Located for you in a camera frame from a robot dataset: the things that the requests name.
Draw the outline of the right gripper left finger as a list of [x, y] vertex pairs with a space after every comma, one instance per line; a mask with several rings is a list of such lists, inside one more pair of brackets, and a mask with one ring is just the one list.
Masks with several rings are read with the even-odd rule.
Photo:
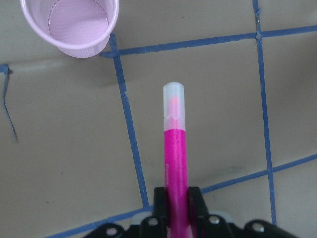
[[140, 223], [140, 238], [168, 237], [168, 211], [165, 192], [164, 187], [154, 189], [153, 210]]

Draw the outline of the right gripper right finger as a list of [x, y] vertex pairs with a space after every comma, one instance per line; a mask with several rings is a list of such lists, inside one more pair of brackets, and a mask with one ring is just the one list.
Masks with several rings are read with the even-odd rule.
[[188, 191], [189, 219], [195, 238], [233, 238], [232, 218], [220, 211], [209, 211], [201, 190], [190, 187]]

